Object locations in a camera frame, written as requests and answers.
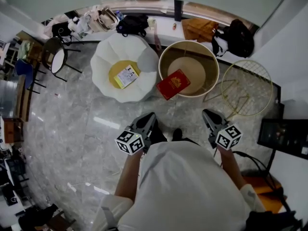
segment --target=bottle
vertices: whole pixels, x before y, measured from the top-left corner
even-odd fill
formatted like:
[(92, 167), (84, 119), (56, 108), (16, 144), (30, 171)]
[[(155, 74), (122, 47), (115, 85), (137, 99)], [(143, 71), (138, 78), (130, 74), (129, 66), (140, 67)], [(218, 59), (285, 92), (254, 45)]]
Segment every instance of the bottle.
[(116, 16), (119, 18), (119, 20), (123, 20), (124, 19), (124, 15), (121, 13), (120, 10), (116, 11)]

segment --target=black backpack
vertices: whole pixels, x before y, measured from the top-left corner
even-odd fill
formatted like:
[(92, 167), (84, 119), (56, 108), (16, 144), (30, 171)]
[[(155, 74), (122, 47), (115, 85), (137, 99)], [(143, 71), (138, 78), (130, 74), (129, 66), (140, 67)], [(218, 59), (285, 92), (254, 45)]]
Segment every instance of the black backpack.
[(127, 37), (128, 34), (138, 35), (139, 33), (141, 36), (145, 37), (146, 32), (144, 29), (148, 26), (148, 17), (146, 15), (127, 15), (116, 26), (116, 31), (118, 33), (122, 33), (122, 35), (125, 37)]
[(230, 26), (226, 26), (223, 29), (223, 34), (218, 31), (214, 34), (212, 38), (212, 46), (213, 53), (217, 56), (219, 48), (221, 50), (222, 48), (216, 42), (215, 36), (227, 41), (228, 51), (234, 55), (248, 57), (254, 50), (255, 43), (253, 35), (239, 19), (233, 20)]

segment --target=white shirt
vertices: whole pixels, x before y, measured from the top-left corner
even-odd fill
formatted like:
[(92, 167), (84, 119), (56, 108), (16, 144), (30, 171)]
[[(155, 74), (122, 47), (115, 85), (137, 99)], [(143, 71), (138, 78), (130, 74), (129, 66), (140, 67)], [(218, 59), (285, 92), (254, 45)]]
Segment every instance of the white shirt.
[(207, 149), (188, 141), (151, 146), (138, 187), (134, 204), (104, 197), (92, 230), (107, 229), (102, 207), (112, 212), (120, 231), (240, 231), (251, 210), (265, 211), (251, 185), (239, 191)]

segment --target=shoe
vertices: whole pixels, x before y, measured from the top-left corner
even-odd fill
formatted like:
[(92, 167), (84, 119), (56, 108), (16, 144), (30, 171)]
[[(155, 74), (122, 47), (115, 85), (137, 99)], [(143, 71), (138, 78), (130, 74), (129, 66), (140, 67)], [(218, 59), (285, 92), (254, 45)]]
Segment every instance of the shoe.
[(183, 133), (180, 128), (174, 130), (172, 135), (172, 141), (180, 141), (182, 139)]

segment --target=red box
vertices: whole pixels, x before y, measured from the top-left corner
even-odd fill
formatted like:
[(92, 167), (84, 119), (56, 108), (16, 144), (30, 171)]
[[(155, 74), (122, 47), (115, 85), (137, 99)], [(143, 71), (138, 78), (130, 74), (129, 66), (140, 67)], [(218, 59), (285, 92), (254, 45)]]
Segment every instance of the red box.
[(166, 79), (159, 82), (156, 87), (166, 100), (169, 100), (174, 95), (190, 85), (189, 79), (184, 75), (183, 71), (178, 69)]

